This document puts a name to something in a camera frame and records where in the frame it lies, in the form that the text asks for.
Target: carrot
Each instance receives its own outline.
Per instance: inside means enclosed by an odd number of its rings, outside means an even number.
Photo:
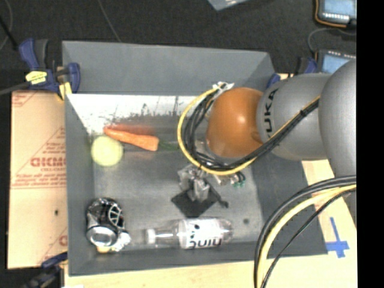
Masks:
[[[158,148],[159,138],[145,134],[134,134],[124,130],[117,130],[111,127],[104,127],[104,133],[120,142],[138,146],[147,151],[156,151]]]

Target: bottle cap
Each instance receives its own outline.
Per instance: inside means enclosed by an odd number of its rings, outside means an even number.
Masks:
[[[146,242],[147,244],[155,244],[156,243],[156,231],[154,229],[146,230]]]

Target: yellow cable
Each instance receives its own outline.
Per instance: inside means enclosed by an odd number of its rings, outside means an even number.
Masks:
[[[199,163],[196,159],[194,159],[190,153],[187,151],[187,149],[185,148],[184,146],[184,143],[182,141],[182,136],[181,136],[181,130],[182,130],[182,124],[184,122],[184,119],[187,115],[187,113],[189,112],[189,110],[200,100],[204,99],[205,97],[207,97],[208,95],[214,93],[215,91],[217,91],[218,89],[220,88],[220,86],[216,87],[216,88],[212,88],[204,93],[202,93],[201,95],[197,96],[186,108],[185,110],[181,113],[181,116],[180,116],[180,119],[179,119],[179,123],[178,123],[178,127],[177,127],[177,137],[178,137],[178,143],[179,143],[179,146],[180,146],[180,149],[182,151],[182,153],[186,156],[186,158],[195,166],[197,166],[198,168],[202,169],[203,171],[207,172],[207,173],[210,173],[210,174],[213,174],[213,175],[219,175],[219,176],[226,176],[226,175],[232,175],[232,174],[235,174],[239,171],[241,171],[242,169],[246,168],[247,166],[249,166],[254,160],[256,160],[257,157],[255,158],[252,158],[250,160],[248,160],[247,162],[239,165],[238,167],[234,168],[234,169],[229,169],[229,170],[225,170],[225,171],[217,171],[217,170],[212,170],[204,165],[202,165],[201,163]],[[312,100],[309,104],[306,105],[306,107],[310,106],[311,104],[313,104],[315,101],[317,101],[318,99],[320,98],[320,96],[316,97],[314,100]],[[270,138],[269,140],[271,140],[274,136],[276,136],[291,120],[295,119],[298,115],[300,114],[300,111],[295,114],[290,120],[288,120],[283,126],[281,126]]]
[[[265,268],[265,263],[267,260],[267,255],[268,255],[269,249],[270,249],[274,239],[276,238],[277,234],[283,228],[283,226],[293,216],[295,216],[296,214],[298,214],[300,211],[304,210],[305,208],[309,207],[310,205],[312,205],[314,203],[321,202],[321,201],[327,201],[327,200],[333,198],[334,196],[336,196],[342,192],[349,191],[349,190],[352,190],[354,188],[356,188],[356,185],[351,185],[351,186],[343,187],[343,188],[335,188],[335,189],[331,189],[331,190],[326,190],[325,192],[321,192],[321,194],[313,196],[313,197],[301,202],[300,204],[298,204],[297,206],[295,206],[291,210],[289,210],[276,223],[276,225],[271,229],[270,233],[268,234],[268,237],[266,238],[266,240],[264,242],[264,245],[261,249],[260,256],[259,256],[259,262],[256,262],[257,263],[257,286],[256,286],[257,288],[261,287],[261,285],[263,283],[263,279],[264,279],[266,272],[267,272],[267,269]]]

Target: cardboard sheet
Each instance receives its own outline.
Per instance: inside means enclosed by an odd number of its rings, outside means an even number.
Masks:
[[[39,266],[68,243],[64,102],[18,91],[11,106],[10,269]]]

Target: electronic device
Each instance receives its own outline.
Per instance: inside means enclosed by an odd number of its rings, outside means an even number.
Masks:
[[[350,60],[355,60],[356,55],[337,50],[319,49],[315,53],[317,71],[332,74]]]
[[[315,0],[314,17],[321,24],[338,28],[357,27],[357,0]]]

